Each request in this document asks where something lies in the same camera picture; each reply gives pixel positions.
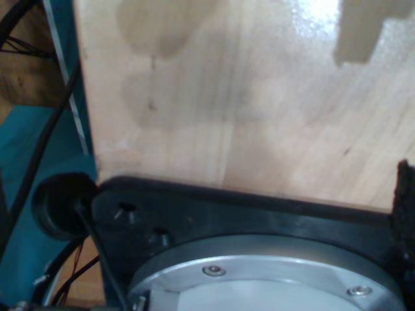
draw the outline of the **wooden board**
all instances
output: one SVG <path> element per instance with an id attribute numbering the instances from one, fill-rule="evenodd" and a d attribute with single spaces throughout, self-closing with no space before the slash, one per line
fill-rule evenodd
<path id="1" fill-rule="evenodd" d="M 62 285 L 72 276 L 73 266 L 75 263 L 74 252 L 65 264 L 62 266 L 56 285 L 53 289 L 53 296 L 62 287 Z M 89 261 L 98 255 L 97 248 L 91 238 L 84 242 L 81 255 L 79 257 L 77 271 L 85 266 Z M 72 285 L 67 296 L 67 306 L 81 306 L 91 308 L 94 306 L 105 305 L 104 285 L 102 282 L 101 265 L 98 262 L 88 271 L 82 274 Z"/>
<path id="2" fill-rule="evenodd" d="M 413 0 L 76 0 L 101 181 L 388 212 L 415 160 Z"/>
<path id="3" fill-rule="evenodd" d="M 0 19 L 15 3 L 15 0 L 1 1 Z M 28 11 L 11 35 L 44 51 L 54 50 L 41 5 Z M 31 56 L 0 53 L 0 124 L 16 104 L 56 106 L 63 90 L 62 75 L 55 63 Z"/>

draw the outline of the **red wire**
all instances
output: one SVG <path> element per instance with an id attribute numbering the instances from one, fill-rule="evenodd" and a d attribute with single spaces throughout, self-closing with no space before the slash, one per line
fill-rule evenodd
<path id="1" fill-rule="evenodd" d="M 75 253 L 75 259 L 74 259 L 74 263 L 73 263 L 73 269 L 72 269 L 72 275 L 75 274 L 75 272 L 77 271 L 77 267 L 78 267 L 78 263 L 79 263 L 79 258 L 80 258 L 80 254 L 82 252 L 82 248 L 84 247 L 84 243 L 81 243 L 81 245 L 79 245 L 77 252 Z M 69 286 L 68 289 L 66 290 L 66 292 L 62 295 L 62 298 L 60 300 L 59 305 L 60 306 L 64 306 L 67 300 L 67 296 L 69 295 L 69 290 L 71 289 L 71 287 Z"/>

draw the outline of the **wire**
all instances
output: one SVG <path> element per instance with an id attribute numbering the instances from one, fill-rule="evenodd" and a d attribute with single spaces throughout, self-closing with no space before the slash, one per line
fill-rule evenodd
<path id="1" fill-rule="evenodd" d="M 82 248 L 84 247 L 84 243 L 82 243 L 81 245 L 79 245 L 78 249 L 77 249 L 77 253 L 75 254 L 75 259 L 73 261 L 73 269 L 72 269 L 72 275 L 75 274 L 75 272 L 77 271 L 77 267 L 78 267 L 78 263 L 79 263 L 79 258 L 80 258 L 80 254 L 82 253 Z M 67 290 L 65 291 L 65 293 L 62 296 L 62 299 L 60 301 L 60 306 L 64 306 L 67 300 L 67 296 L 69 295 L 69 291 L 70 291 L 71 287 L 69 286 L 67 288 Z"/>
<path id="2" fill-rule="evenodd" d="M 0 52 L 10 53 L 10 54 L 22 54 L 22 55 L 27 55 L 27 56 L 45 58 L 46 60 L 53 60 L 54 62 L 57 62 L 57 56 L 55 52 L 46 52 L 46 51 L 40 50 L 34 47 L 33 45 L 27 42 L 24 42 L 20 39 L 17 39 L 15 37 L 9 36 L 6 39 L 5 44 L 13 48 L 13 50 L 3 48 L 3 49 L 0 49 Z"/>
<path id="3" fill-rule="evenodd" d="M 69 97 L 72 94 L 73 88 L 78 80 L 79 75 L 80 64 L 78 62 L 75 68 L 73 69 L 71 78 L 69 79 L 65 87 L 64 95 L 62 96 L 59 105 L 56 107 L 52 115 L 49 117 L 49 120 L 43 127 L 38 142 L 36 143 L 36 147 L 33 151 L 33 155 L 30 159 L 29 166 L 26 170 L 25 176 L 23 177 L 23 181 L 21 182 L 18 194 L 16 195 L 16 199 L 14 200 L 14 203 L 10 209 L 7 228 L 5 229 L 4 234 L 0 236 L 0 262 L 3 258 L 7 242 L 13 232 L 14 227 L 16 226 L 16 223 L 18 222 L 21 211 L 25 206 L 30 189 L 32 188 L 34 177 L 36 176 L 36 173 L 38 171 L 40 160 L 42 159 L 42 155 L 45 151 L 49 138 L 51 137 L 53 129 L 56 126 L 56 123 L 58 122 L 62 112 L 64 112 L 65 110 L 66 104 L 69 100 Z"/>
<path id="4" fill-rule="evenodd" d="M 20 0 L 17 2 L 0 21 L 0 48 L 5 44 L 14 27 L 20 19 L 40 0 Z"/>
<path id="5" fill-rule="evenodd" d="M 35 305 L 41 306 L 43 300 L 45 299 L 46 293 L 49 290 L 54 278 L 58 274 L 60 268 L 63 266 L 65 261 L 71 256 L 71 254 L 76 250 L 81 243 L 83 243 L 84 238 L 78 238 L 71 241 L 68 245 L 60 252 L 60 254 L 51 262 L 48 268 L 45 271 L 45 280 L 39 283 L 32 294 L 32 299 L 30 300 Z"/>
<path id="6" fill-rule="evenodd" d="M 79 269 L 74 275 L 72 275 L 66 282 L 59 288 L 59 290 L 56 292 L 56 295 L 53 297 L 52 306 L 56 306 L 61 298 L 61 296 L 68 290 L 72 283 L 79 278 L 82 274 L 84 274 L 86 271 L 88 271 L 93 265 L 95 265 L 99 261 L 99 256 L 96 256 L 93 260 L 91 260 L 89 263 L 87 263 L 85 266 L 83 266 L 81 269 Z"/>
<path id="7" fill-rule="evenodd" d="M 108 280 L 111 282 L 111 285 L 117 294 L 118 300 L 121 303 L 123 310 L 130 311 L 130 304 L 128 303 L 126 292 L 121 288 L 121 285 L 115 277 L 115 273 L 113 272 L 110 261 L 108 260 L 108 255 L 102 244 L 101 237 L 93 226 L 93 220 L 90 215 L 90 211 L 87 210 L 84 202 L 78 202 L 75 205 L 75 210 L 77 211 L 79 218 L 82 220 L 82 223 L 84 224 L 85 228 L 95 243 L 95 247 L 97 248 L 101 259 L 102 268 L 106 272 Z"/>

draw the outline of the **metal disc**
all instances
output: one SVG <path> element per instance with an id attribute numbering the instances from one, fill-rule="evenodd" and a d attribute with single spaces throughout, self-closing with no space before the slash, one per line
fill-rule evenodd
<path id="1" fill-rule="evenodd" d="M 281 236 L 222 236 L 170 249 L 134 275 L 149 310 L 405 310 L 393 279 L 326 244 Z"/>

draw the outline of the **metal rim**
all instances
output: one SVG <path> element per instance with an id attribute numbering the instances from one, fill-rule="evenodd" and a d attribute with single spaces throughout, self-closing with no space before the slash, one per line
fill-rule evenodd
<path id="1" fill-rule="evenodd" d="M 205 272 L 207 267 L 217 267 L 213 273 L 219 274 L 212 277 Z M 370 261 L 318 242 L 263 235 L 208 238 L 170 249 L 137 271 L 129 298 L 134 301 L 152 290 L 180 293 L 203 284 L 238 280 L 303 284 L 361 310 L 379 301 L 380 310 L 405 309 L 393 279 Z"/>

